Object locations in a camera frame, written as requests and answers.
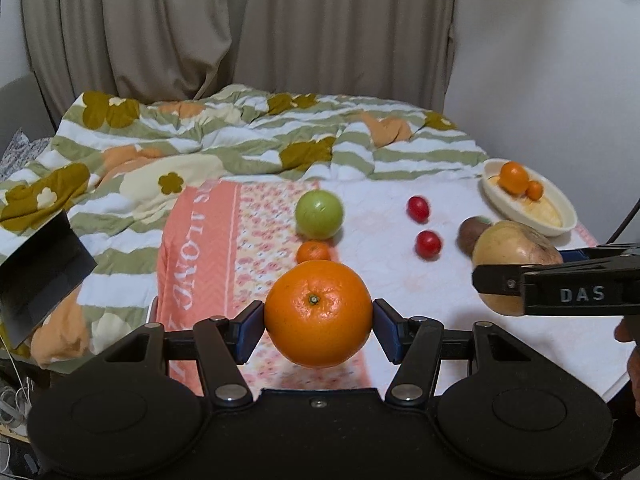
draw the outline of green apple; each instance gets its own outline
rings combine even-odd
[[[335,235],[344,219],[342,202],[322,189],[307,191],[296,206],[298,232],[311,240],[326,240]]]

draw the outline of red fruit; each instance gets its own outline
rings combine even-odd
[[[442,240],[433,231],[422,231],[415,239],[415,252],[425,260],[431,260],[440,254]]]
[[[406,212],[413,220],[424,224],[429,219],[429,202],[424,197],[412,196],[406,203]]]

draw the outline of human hand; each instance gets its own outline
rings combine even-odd
[[[621,343],[629,343],[633,341],[629,330],[626,329],[625,321],[616,328],[616,339]],[[640,416],[640,349],[636,349],[629,358],[628,362],[629,377],[631,378],[631,388],[636,398],[636,413]]]

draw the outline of orange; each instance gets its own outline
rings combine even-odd
[[[264,326],[274,346],[308,368],[345,362],[366,343],[372,323],[367,287],[337,262],[295,266],[273,284],[264,301]]]
[[[330,260],[331,253],[329,245],[317,240],[311,240],[304,242],[300,245],[298,252],[296,253],[296,261],[301,264],[302,262],[308,262],[309,260]]]
[[[527,186],[527,196],[532,200],[540,200],[545,192],[545,187],[541,182],[532,180]]]
[[[529,173],[517,162],[507,162],[500,169],[500,187],[512,195],[521,195],[529,185]]]

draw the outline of beige curtain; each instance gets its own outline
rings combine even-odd
[[[454,0],[22,0],[57,122],[88,89],[142,102],[270,91],[364,94],[442,110]]]

